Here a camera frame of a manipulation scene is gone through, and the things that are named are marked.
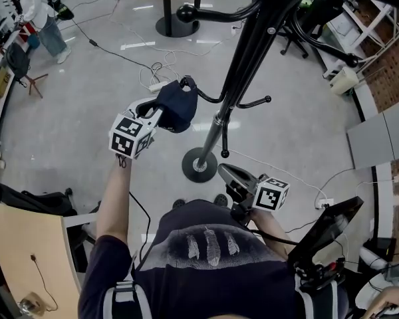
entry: power outlet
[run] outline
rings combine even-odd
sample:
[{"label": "power outlet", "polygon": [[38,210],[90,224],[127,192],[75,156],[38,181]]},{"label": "power outlet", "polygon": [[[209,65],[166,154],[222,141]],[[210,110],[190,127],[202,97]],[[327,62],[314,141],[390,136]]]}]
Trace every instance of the power outlet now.
[{"label": "power outlet", "polygon": [[316,209],[322,209],[324,208],[324,205],[328,205],[328,207],[331,207],[334,205],[334,199],[320,199],[318,201],[318,204],[315,205]]}]

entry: power strip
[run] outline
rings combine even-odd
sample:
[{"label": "power strip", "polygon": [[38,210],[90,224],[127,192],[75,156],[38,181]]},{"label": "power strip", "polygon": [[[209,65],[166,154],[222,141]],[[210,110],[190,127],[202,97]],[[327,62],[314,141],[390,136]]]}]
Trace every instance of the power strip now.
[{"label": "power strip", "polygon": [[159,83],[157,83],[157,84],[151,85],[151,86],[149,87],[149,91],[150,91],[151,93],[159,93],[159,91],[161,91],[161,88],[162,88],[163,86],[167,85],[167,84],[168,84],[167,81],[163,81],[163,82],[159,82]]}]

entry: table top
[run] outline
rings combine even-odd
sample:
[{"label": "table top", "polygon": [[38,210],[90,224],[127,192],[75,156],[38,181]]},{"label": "table top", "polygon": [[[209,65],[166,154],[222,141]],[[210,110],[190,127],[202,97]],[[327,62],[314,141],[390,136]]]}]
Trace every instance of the table top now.
[{"label": "table top", "polygon": [[61,216],[0,203],[0,267],[7,286],[16,302],[34,292],[47,308],[55,308],[30,258],[34,254],[46,288],[59,306],[57,311],[45,312],[44,319],[77,319],[80,284],[66,231]]}]

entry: jeans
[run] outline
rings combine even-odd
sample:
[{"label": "jeans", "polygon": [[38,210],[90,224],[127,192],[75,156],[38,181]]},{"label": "jeans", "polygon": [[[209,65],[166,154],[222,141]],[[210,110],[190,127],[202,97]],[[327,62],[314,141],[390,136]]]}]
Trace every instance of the jeans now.
[{"label": "jeans", "polygon": [[55,19],[50,16],[47,16],[46,25],[39,31],[39,38],[51,56],[57,56],[67,47]]}]

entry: tiled floor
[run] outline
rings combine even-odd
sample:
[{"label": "tiled floor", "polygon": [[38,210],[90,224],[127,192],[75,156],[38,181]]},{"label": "tiled floor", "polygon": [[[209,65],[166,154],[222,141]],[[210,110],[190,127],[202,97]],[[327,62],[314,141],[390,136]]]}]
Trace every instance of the tiled floor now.
[{"label": "tiled floor", "polygon": [[[74,7],[93,0],[62,1]],[[172,9],[189,1],[193,0],[172,0]],[[249,1],[202,0],[202,3],[212,4],[217,11],[232,12]],[[180,75],[192,75],[208,94],[220,93],[238,40],[237,35],[232,37],[231,25],[202,22],[191,37],[170,39],[155,30],[155,22],[163,15],[162,0],[120,0],[117,7],[115,4],[115,0],[101,0],[80,5],[74,10],[75,21],[81,23],[114,10],[112,15],[81,23],[80,27],[103,48],[147,65],[164,62],[165,52],[146,47],[121,51],[122,45],[141,40],[115,22],[124,23],[147,42],[155,41],[159,49],[203,54],[213,46],[210,42],[227,39],[203,56],[176,53],[177,63],[173,66]],[[153,7],[133,10],[149,5]],[[150,93],[139,84],[137,65],[93,47],[70,21],[61,23],[60,28],[72,47],[66,62],[57,65],[44,48],[31,55],[30,75],[49,73],[39,84],[44,99],[29,96],[19,85],[13,87],[1,132],[3,157],[7,161],[1,181],[33,193],[71,187],[77,209],[84,213],[96,206],[104,190],[114,159],[108,151],[108,131],[116,114]],[[284,45],[285,39],[275,41],[245,95],[245,102],[249,102],[269,94],[272,103],[235,110],[229,148],[288,170],[320,187],[333,174],[352,167],[346,129],[360,120],[350,98],[330,93],[314,54],[302,59],[292,46],[281,56],[279,51]],[[172,54],[167,59],[174,60]],[[162,70],[162,74],[174,79],[174,73],[167,71]],[[147,70],[142,74],[142,82],[149,85],[150,74]],[[223,180],[218,175],[198,185],[188,181],[181,169],[184,154],[203,144],[217,109],[216,105],[200,99],[194,126],[177,135],[159,129],[156,142],[134,163],[130,190],[151,214],[151,233],[177,198],[212,200],[224,192]],[[277,215],[287,231],[319,216],[313,206],[315,189],[235,153],[222,159],[219,151],[219,148],[214,150],[219,162],[238,165],[256,175],[267,173],[291,184],[287,202]],[[325,192],[336,202],[344,201],[354,196],[358,183],[370,180],[370,171],[349,171],[333,179]],[[372,187],[363,185],[359,195],[366,202],[346,231],[350,260],[357,259],[358,247],[368,236],[372,214]],[[138,247],[145,230],[146,217],[133,203],[129,233],[132,246]],[[299,240],[307,230],[305,227],[290,236]]]}]

